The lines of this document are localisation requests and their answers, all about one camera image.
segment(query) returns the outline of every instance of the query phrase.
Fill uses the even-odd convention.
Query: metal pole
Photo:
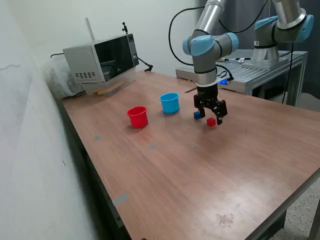
[[[91,25],[90,25],[90,22],[89,22],[89,18],[85,18],[85,21],[86,21],[86,24],[88,26],[88,29],[89,29],[89,32],[90,32],[90,35],[91,35],[91,39],[92,41],[95,41],[95,36],[94,36],[94,33],[92,32],[92,28],[91,28]]]

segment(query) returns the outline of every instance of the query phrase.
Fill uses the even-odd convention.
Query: blue block
[[[202,119],[201,114],[200,114],[199,111],[195,111],[193,113],[193,117],[194,117],[195,120]]]

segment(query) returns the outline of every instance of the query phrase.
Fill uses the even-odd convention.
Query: blue connector
[[[199,111],[195,111],[193,113],[193,117],[194,117],[195,120],[202,119],[201,113]]]
[[[228,85],[228,81],[227,81],[227,79],[223,79],[223,80],[219,81],[218,84]]]

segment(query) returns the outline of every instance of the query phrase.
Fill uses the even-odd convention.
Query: blue tape
[[[123,201],[127,200],[128,198],[129,198],[128,194],[124,194],[123,196],[112,201],[112,203],[113,203],[113,205],[118,205],[118,204],[122,203]]]

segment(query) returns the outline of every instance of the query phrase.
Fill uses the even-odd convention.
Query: metal table
[[[251,58],[252,55],[253,50],[251,49],[238,49],[226,58]],[[289,61],[286,64],[271,71],[242,67],[242,63],[238,61],[217,62],[218,64],[228,68],[234,77],[234,81],[232,81],[230,85],[219,85],[219,87],[252,96],[253,89],[289,71],[291,58],[290,52],[279,51],[279,55],[283,55],[283,57],[288,58]],[[288,84],[288,95],[286,102],[286,104],[288,105],[298,105],[304,80],[307,58],[307,51],[293,52],[292,69]],[[194,81],[196,79],[196,74],[194,72],[193,66],[179,67],[175,70],[175,72],[177,78],[187,79],[191,81]]]

